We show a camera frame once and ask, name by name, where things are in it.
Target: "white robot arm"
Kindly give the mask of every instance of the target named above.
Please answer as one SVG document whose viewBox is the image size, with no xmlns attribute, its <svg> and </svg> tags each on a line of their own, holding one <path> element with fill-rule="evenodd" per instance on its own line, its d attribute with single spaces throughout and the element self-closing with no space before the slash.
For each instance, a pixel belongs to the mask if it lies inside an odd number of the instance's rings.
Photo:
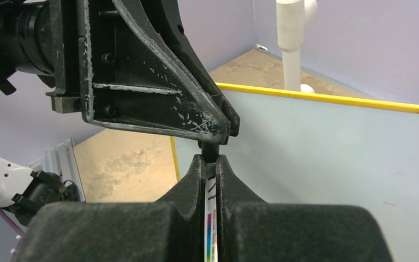
<svg viewBox="0 0 419 262">
<path fill-rule="evenodd" d="M 41 207 L 58 201 L 79 201 L 76 185 L 64 185 L 59 175 L 34 171 L 0 157 L 0 208 L 27 226 Z"/>
<path fill-rule="evenodd" d="M 23 195 L 33 181 L 33 169 L 11 163 L 0 157 L 0 207 L 15 204 L 12 198 Z"/>
</svg>

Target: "screw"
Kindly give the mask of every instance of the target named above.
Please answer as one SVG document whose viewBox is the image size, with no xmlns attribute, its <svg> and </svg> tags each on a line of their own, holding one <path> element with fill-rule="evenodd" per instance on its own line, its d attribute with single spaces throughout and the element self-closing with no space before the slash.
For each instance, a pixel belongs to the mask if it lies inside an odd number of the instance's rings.
<svg viewBox="0 0 419 262">
<path fill-rule="evenodd" d="M 112 106 L 112 105 L 106 105 L 104 107 L 104 113 L 106 114 L 107 117 L 114 117 L 116 115 L 116 107 Z"/>
<path fill-rule="evenodd" d="M 111 53 L 105 53 L 102 55 L 102 62 L 108 65 L 114 64 L 115 57 Z"/>
</svg>

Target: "gray wall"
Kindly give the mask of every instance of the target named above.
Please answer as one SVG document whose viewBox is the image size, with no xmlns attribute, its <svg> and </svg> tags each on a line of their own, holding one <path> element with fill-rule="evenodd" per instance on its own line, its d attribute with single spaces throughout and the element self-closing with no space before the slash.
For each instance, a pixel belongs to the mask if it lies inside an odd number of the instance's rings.
<svg viewBox="0 0 419 262">
<path fill-rule="evenodd" d="M 371 97 L 419 104 L 419 1 L 318 0 L 302 63 Z M 276 2 L 254 0 L 258 43 L 280 55 Z"/>
</svg>

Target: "beige floor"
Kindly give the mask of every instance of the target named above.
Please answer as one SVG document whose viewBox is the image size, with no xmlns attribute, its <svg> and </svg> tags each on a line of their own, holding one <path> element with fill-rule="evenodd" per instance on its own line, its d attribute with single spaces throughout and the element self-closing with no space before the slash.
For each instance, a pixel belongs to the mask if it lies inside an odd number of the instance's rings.
<svg viewBox="0 0 419 262">
<path fill-rule="evenodd" d="M 211 72 L 216 82 L 283 89 L 283 67 L 281 60 L 258 50 L 251 50 L 242 56 Z M 337 85 L 312 74 L 302 72 L 301 83 L 308 84 L 318 94 L 343 97 L 359 97 Z"/>
<path fill-rule="evenodd" d="M 211 72 L 216 82 L 283 88 L 282 63 L 252 50 Z M 358 97 L 313 75 L 316 93 Z M 155 201 L 177 181 L 168 136 L 105 130 L 75 147 L 88 202 Z"/>
</svg>

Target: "lavender wall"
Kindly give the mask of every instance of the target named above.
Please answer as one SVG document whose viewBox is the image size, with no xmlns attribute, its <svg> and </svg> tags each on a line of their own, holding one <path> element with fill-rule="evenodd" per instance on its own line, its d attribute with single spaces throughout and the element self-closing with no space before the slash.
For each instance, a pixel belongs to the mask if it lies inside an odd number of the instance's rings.
<svg viewBox="0 0 419 262">
<path fill-rule="evenodd" d="M 182 23 L 208 71 L 256 45 L 253 0 L 179 0 Z"/>
<path fill-rule="evenodd" d="M 419 1 L 318 3 L 302 65 L 370 97 L 419 104 Z M 280 56 L 275 0 L 254 7 L 258 43 Z"/>
</svg>

